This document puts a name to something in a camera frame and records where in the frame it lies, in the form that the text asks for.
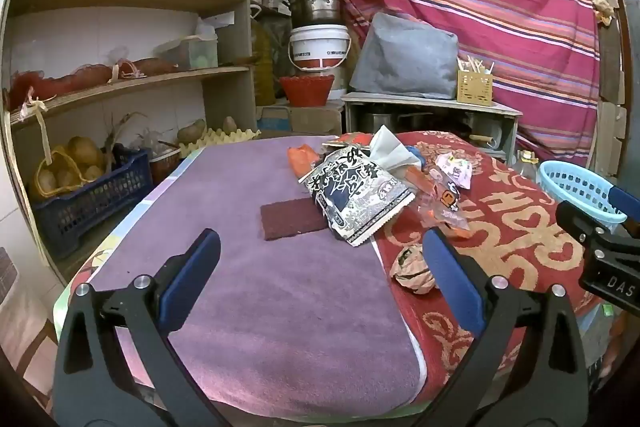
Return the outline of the red gold paper packet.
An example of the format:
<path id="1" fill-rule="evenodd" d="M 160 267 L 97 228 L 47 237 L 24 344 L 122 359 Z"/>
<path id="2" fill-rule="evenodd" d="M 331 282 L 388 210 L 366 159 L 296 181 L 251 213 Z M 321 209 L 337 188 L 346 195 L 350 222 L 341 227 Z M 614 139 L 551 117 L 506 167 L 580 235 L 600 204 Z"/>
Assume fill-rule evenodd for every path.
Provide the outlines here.
<path id="1" fill-rule="evenodd" d="M 367 150 L 372 141 L 372 138 L 373 138 L 373 135 L 370 133 L 361 133 L 361 132 L 346 133 L 333 140 L 324 141 L 322 143 L 322 146 L 326 150 L 337 150 L 338 148 L 344 148 L 346 146 L 352 145 L 356 147 L 365 148 Z"/>

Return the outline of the white tissue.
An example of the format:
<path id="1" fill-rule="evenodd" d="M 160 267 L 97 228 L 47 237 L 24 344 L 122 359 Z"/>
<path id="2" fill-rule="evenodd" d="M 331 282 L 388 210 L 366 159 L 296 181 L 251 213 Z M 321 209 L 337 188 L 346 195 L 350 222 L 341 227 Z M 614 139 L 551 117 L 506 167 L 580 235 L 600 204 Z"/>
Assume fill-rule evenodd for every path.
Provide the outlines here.
<path id="1" fill-rule="evenodd" d="M 418 158 L 414 157 L 386 127 L 382 127 L 373 135 L 369 150 L 369 157 L 375 165 L 387 171 L 408 167 L 420 169 Z"/>

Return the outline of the pink white snack packet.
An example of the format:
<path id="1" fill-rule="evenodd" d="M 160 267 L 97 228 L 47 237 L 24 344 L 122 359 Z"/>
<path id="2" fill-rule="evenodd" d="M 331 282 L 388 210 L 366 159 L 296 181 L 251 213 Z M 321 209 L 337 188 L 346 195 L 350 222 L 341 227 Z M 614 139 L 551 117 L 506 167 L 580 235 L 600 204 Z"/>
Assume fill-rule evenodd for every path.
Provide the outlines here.
<path id="1" fill-rule="evenodd" d="M 463 190 L 471 188 L 473 166 L 464 159 L 457 158 L 453 153 L 439 154 L 436 158 L 436 166 L 442 170 L 448 178 Z"/>

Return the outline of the orange plastic wrapper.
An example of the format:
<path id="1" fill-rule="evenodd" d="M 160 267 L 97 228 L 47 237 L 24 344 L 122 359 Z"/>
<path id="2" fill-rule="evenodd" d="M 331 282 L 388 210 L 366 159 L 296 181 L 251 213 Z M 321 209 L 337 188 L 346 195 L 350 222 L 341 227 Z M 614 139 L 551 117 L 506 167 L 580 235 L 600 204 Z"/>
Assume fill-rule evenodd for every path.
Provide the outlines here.
<path id="1" fill-rule="evenodd" d="M 320 156 L 309 145 L 288 148 L 288 165 L 292 168 L 297 179 L 310 173 L 317 164 Z"/>

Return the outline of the clear orange snack wrapper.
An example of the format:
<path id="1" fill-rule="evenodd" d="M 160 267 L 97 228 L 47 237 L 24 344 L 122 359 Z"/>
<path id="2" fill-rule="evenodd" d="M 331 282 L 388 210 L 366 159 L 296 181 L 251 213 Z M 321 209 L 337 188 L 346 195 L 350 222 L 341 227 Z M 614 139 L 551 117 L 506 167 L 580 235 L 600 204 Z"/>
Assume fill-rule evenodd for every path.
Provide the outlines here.
<path id="1" fill-rule="evenodd" d="M 405 181 L 416 190 L 416 197 L 409 208 L 416 214 L 424 229 L 440 228 L 453 236 L 471 236 L 469 222 L 460 210 L 460 193 L 457 185 L 437 166 L 421 170 L 410 166 Z"/>

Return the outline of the cardboard box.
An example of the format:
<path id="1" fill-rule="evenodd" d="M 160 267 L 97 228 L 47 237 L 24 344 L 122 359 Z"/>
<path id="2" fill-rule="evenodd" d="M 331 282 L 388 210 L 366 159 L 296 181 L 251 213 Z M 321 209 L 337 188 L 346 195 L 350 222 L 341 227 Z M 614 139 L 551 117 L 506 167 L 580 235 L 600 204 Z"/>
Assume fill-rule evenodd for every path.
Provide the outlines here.
<path id="1" fill-rule="evenodd" d="M 256 120 L 262 133 L 338 135 L 343 133 L 343 112 L 341 102 L 317 107 L 258 106 Z"/>

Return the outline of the maroon scouring pad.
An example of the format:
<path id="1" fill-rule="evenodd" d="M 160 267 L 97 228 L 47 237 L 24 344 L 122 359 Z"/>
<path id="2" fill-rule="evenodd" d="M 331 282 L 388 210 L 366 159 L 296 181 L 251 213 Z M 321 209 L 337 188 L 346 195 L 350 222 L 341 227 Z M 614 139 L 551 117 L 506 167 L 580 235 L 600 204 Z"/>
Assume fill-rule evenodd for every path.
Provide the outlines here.
<path id="1" fill-rule="evenodd" d="M 310 198 L 273 202 L 260 207 L 262 231 L 266 241 L 324 230 L 326 218 Z"/>

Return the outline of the blue plastic bag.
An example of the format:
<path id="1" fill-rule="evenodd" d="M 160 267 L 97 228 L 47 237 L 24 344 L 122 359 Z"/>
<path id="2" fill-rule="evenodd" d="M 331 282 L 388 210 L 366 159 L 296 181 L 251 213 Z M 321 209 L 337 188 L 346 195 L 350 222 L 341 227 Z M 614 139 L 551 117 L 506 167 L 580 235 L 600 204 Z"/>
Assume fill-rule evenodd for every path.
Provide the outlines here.
<path id="1" fill-rule="evenodd" d="M 418 158 L 418 161 L 420 161 L 420 169 L 423 169 L 425 167 L 426 164 L 426 159 L 425 157 L 421 154 L 420 150 L 413 145 L 407 145 L 406 149 L 416 158 Z"/>

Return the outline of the white plastic bucket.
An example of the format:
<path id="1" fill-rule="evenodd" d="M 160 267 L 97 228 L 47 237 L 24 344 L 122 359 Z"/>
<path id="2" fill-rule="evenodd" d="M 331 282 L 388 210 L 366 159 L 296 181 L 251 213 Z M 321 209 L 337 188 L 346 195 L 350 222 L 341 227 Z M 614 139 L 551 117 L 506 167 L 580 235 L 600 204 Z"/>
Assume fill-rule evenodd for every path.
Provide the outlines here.
<path id="1" fill-rule="evenodd" d="M 303 72 L 340 67 L 352 47 L 345 25 L 317 24 L 295 28 L 288 40 L 288 59 Z"/>

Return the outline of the black white snack bag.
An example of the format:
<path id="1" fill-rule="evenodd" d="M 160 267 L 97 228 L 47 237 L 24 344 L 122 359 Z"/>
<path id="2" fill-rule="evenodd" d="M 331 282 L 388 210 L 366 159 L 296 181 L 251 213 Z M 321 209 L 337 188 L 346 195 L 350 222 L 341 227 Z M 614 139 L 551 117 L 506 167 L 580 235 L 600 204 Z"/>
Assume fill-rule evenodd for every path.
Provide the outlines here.
<path id="1" fill-rule="evenodd" d="M 329 228 L 357 247 L 416 198 L 396 176 L 349 145 L 324 156 L 299 180 L 326 217 Z"/>

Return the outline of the red plastic bowl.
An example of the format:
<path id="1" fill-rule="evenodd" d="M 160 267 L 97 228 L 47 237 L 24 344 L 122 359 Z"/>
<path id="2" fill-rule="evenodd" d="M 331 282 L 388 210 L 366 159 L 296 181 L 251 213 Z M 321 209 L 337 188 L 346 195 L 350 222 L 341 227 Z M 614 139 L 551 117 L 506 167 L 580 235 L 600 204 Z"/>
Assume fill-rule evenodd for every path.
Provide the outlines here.
<path id="1" fill-rule="evenodd" d="M 281 77 L 280 85 L 293 107 L 325 106 L 334 81 L 333 75 Z"/>

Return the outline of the dark blue plastic crate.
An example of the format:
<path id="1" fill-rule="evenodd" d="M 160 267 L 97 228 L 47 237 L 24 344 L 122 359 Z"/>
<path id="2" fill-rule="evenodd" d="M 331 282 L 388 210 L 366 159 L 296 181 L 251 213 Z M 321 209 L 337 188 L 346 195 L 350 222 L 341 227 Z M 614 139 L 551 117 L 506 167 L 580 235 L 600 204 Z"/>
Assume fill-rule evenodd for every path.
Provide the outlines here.
<path id="1" fill-rule="evenodd" d="M 128 152 L 125 157 L 122 165 L 102 178 L 32 207 L 38 232 L 54 261 L 73 254 L 82 236 L 151 192 L 150 151 Z"/>

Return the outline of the light blue plastic basket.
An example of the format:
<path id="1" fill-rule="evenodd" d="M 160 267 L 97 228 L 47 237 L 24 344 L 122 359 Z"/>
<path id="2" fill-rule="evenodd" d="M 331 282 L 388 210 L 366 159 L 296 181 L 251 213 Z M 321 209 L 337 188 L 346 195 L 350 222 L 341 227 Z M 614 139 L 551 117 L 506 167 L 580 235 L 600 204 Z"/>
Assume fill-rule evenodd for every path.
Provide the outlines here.
<path id="1" fill-rule="evenodd" d="M 557 202 L 571 202 L 611 231 L 627 219 L 625 213 L 608 200 L 613 184 L 584 167 L 566 161 L 546 160 L 540 164 L 536 180 Z"/>

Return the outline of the yellow egg tray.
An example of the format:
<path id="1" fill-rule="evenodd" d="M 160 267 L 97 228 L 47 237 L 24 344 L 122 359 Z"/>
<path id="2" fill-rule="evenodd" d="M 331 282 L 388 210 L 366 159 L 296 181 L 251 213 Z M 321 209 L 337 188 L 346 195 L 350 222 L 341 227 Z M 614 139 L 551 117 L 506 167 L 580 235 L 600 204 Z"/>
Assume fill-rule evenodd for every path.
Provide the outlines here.
<path id="1" fill-rule="evenodd" d="M 232 143 L 242 143 L 250 140 L 254 140 L 261 135 L 262 132 L 260 130 L 254 131 L 252 129 L 246 130 L 235 130 L 230 133 L 224 132 L 222 129 L 207 129 L 200 139 L 197 139 L 195 142 L 189 144 L 180 144 L 180 157 L 182 159 L 187 158 L 191 153 L 196 150 L 201 150 L 201 148 L 208 147 L 211 145 L 224 145 L 224 144 L 232 144 Z"/>

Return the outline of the brown paper ball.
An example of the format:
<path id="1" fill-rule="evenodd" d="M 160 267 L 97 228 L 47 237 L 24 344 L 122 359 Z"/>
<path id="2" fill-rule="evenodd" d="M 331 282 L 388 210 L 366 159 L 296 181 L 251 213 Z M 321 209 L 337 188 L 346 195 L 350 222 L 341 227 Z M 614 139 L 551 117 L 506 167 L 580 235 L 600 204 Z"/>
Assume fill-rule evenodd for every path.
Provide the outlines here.
<path id="1" fill-rule="evenodd" d="M 420 245 L 404 248 L 390 267 L 390 278 L 414 295 L 426 295 L 437 287 Z"/>

